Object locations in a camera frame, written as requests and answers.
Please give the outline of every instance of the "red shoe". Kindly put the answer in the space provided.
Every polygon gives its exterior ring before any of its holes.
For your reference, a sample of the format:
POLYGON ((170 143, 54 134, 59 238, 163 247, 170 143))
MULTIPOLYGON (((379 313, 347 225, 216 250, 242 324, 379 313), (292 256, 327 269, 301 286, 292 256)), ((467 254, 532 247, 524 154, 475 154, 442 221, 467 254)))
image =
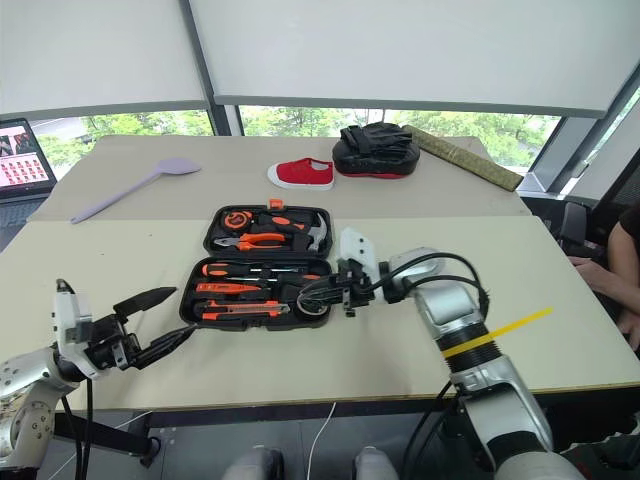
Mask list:
POLYGON ((333 187, 333 162, 302 158, 276 163, 267 170, 267 177, 281 188, 329 190, 333 187))

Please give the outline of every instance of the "yellow tape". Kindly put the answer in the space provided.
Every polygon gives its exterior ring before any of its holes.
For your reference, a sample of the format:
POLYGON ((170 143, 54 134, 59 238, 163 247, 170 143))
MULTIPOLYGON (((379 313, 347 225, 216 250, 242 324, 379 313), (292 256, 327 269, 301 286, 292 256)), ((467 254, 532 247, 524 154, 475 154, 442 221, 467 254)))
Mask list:
POLYGON ((500 335, 504 335, 505 333, 512 332, 516 328, 520 328, 527 323, 531 323, 534 320, 539 319, 540 317, 544 317, 545 315, 549 315, 553 312, 553 308, 545 308, 544 310, 540 310, 528 317, 521 318, 520 320, 516 320, 509 325, 499 328, 493 332, 487 333, 486 335, 482 335, 481 337, 476 337, 473 340, 469 340, 468 342, 461 343, 460 345, 456 345, 455 347, 447 348, 442 351, 442 356, 444 358, 453 357, 454 355, 458 355, 460 353, 466 352, 467 350, 471 350, 472 348, 479 347, 480 345, 484 345, 485 343, 489 343, 493 341, 494 338, 499 337, 500 335))

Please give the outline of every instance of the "black cable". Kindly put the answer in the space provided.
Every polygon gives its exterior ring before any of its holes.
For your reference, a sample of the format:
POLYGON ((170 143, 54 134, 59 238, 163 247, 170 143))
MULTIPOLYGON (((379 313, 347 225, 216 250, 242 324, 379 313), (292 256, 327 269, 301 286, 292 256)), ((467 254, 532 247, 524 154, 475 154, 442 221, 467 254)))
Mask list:
POLYGON ((84 451, 82 453, 81 480, 86 480, 89 470, 89 453, 91 452, 91 424, 93 423, 93 382, 87 379, 87 423, 84 432, 84 451))
POLYGON ((416 428, 413 430, 413 433, 411 434, 411 438, 409 439, 409 442, 407 443, 407 446, 404 449, 404 453, 402 455, 402 465, 400 467, 400 478, 404 479, 404 474, 405 471, 407 469, 407 462, 409 461, 409 454, 411 453, 411 449, 413 448, 413 444, 416 441, 416 438, 418 438, 418 434, 420 433, 420 429, 422 429, 422 426, 424 425, 424 422, 427 421, 427 418, 429 418, 431 416, 431 414, 433 413, 433 411, 438 408, 438 406, 440 405, 440 402, 442 401, 442 398, 444 397, 444 395, 447 393, 447 391, 451 388, 451 382, 447 382, 445 384, 444 387, 442 387, 442 390, 440 390, 440 393, 438 393, 438 395, 436 396, 436 399, 434 400, 433 404, 431 405, 431 408, 429 410, 427 410, 426 412, 424 412, 424 415, 422 415, 422 418, 420 419, 420 421, 418 422, 418 424, 416 425, 416 428))
POLYGON ((440 280, 454 280, 456 282, 466 283, 475 287, 476 290, 478 290, 478 305, 480 307, 480 313, 483 317, 487 316, 487 314, 489 313, 489 294, 487 293, 487 291, 482 287, 480 282, 470 280, 465 277, 459 277, 458 275, 434 275, 433 277, 421 278, 420 280, 416 280, 415 282, 410 283, 406 287, 405 295, 407 295, 411 290, 422 285, 423 283, 437 282, 440 280))
POLYGON ((382 276, 380 278, 380 280, 378 280, 376 283, 373 283, 373 284, 369 285, 366 288, 360 289, 359 291, 361 293, 372 292, 376 288, 380 288, 384 284, 390 282, 393 279, 393 277, 395 277, 399 273, 404 272, 405 270, 413 267, 414 265, 417 265, 417 264, 422 263, 422 262, 426 262, 427 260, 433 260, 433 259, 436 259, 436 258, 451 258, 453 260, 458 260, 459 262, 463 263, 469 269, 469 271, 471 272, 471 275, 473 276, 473 279, 476 282, 478 282, 478 284, 480 283, 480 277, 478 276, 478 272, 476 272, 476 269, 473 268, 473 265, 471 265, 469 260, 467 260, 464 257, 461 257, 460 255, 456 255, 455 253, 435 252, 435 253, 428 253, 426 255, 421 255, 419 257, 414 258, 413 260, 409 260, 407 263, 400 265, 395 270, 392 270, 389 273, 387 273, 384 276, 382 276))
POLYGON ((442 412, 442 415, 440 415, 440 417, 438 417, 438 419, 434 422, 433 426, 431 427, 431 430, 429 430, 429 433, 427 434, 424 441, 422 442, 422 445, 420 446, 420 450, 418 450, 418 453, 416 454, 416 458, 413 461, 413 465, 411 466, 411 470, 409 470, 409 475, 407 477, 408 480, 413 478, 418 462, 420 461, 420 457, 422 456, 425 449, 431 442, 431 439, 438 432, 438 429, 440 428, 440 425, 442 425, 442 422, 444 422, 445 419, 449 416, 449 414, 456 408, 457 404, 458 404, 458 394, 456 394, 456 396, 451 400, 449 405, 447 405, 447 408, 442 412))
POLYGON ((73 413, 71 413, 71 407, 69 406, 69 400, 67 397, 62 397, 62 407, 64 408, 64 413, 67 417, 67 422, 69 422, 69 430, 71 430, 71 434, 73 435, 73 440, 76 443, 76 480, 80 480, 80 474, 82 473, 82 442, 80 441, 80 436, 76 431, 76 427, 73 425, 73 413))

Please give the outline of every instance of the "table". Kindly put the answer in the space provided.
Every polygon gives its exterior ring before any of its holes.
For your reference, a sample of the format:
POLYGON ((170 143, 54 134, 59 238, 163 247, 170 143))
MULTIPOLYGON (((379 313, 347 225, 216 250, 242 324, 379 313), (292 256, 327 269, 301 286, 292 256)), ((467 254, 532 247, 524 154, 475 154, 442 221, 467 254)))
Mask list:
MULTIPOLYGON (((477 139, 450 141, 486 156, 477 139)), ((102 139, 0 254, 0 305, 3 317, 11 319, 4 322, 0 351, 11 357, 51 342, 55 278, 87 293, 99 318, 140 291, 182 287, 192 265, 206 256, 202 238, 215 210, 280 196, 287 204, 328 209, 336 233, 345 226, 360 229, 381 259, 419 245, 467 256, 492 295, 490 328, 554 307, 552 316, 498 342, 535 392, 640 385, 635 356, 517 194, 425 152, 416 172, 397 181, 338 175, 328 192, 282 190, 267 181, 268 165, 304 156, 326 159, 334 143, 102 139), (122 186, 122 172, 129 184, 159 158, 175 155, 201 163, 203 170, 161 178, 90 221, 68 224, 78 209, 122 186)), ((179 297, 133 318, 129 329, 143 345, 182 325, 179 297)), ((435 396, 446 375, 412 303, 405 301, 360 309, 355 319, 334 309, 329 323, 317 330, 197 332, 179 352, 144 372, 116 371, 98 382, 96 408, 184 411, 334 399, 421 401, 435 396)), ((84 408, 82 389, 71 402, 84 408)))
MULTIPOLYGON (((477 138, 449 140, 488 158, 477 138)), ((188 157, 203 170, 159 178, 93 220, 207 219, 223 205, 260 205, 272 197, 288 205, 325 208, 333 218, 531 214, 517 194, 426 152, 415 172, 401 180, 337 174, 332 190, 312 192, 284 190, 267 179, 267 168, 277 162, 331 159, 335 143, 334 138, 105 137, 62 178, 31 219, 68 220, 144 177, 159 159, 172 156, 188 157)))
MULTIPOLYGON (((536 217, 334 223, 336 231, 352 226, 367 235, 380 259, 419 245, 467 257, 491 293, 490 329, 553 307, 549 317, 498 339, 535 392, 640 384, 640 363, 536 217)), ((0 271, 12 272, 0 278, 3 316, 11 319, 4 322, 0 350, 10 357, 51 342, 57 277, 89 295, 96 317, 139 291, 182 287, 192 265, 206 256, 201 238, 207 225, 202 220, 28 224, 0 255, 0 271)), ((130 331, 146 345, 180 327, 179 301, 174 294, 137 315, 130 331)), ((95 405, 171 410, 424 398, 435 396, 447 373, 409 300, 361 308, 353 319, 335 308, 320 329, 196 332, 178 352, 143 372, 115 371, 96 382, 95 405)), ((72 406, 84 407, 80 390, 72 395, 72 406)))

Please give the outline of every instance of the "gray pants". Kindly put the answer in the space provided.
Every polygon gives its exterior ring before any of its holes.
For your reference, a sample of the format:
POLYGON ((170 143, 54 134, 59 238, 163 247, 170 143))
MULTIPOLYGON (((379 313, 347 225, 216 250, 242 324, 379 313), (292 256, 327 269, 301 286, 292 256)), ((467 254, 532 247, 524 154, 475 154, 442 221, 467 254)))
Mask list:
MULTIPOLYGON (((387 455, 375 447, 364 447, 355 460, 356 480, 398 480, 387 455)), ((238 458, 222 480, 283 480, 282 454, 262 446, 238 458)))

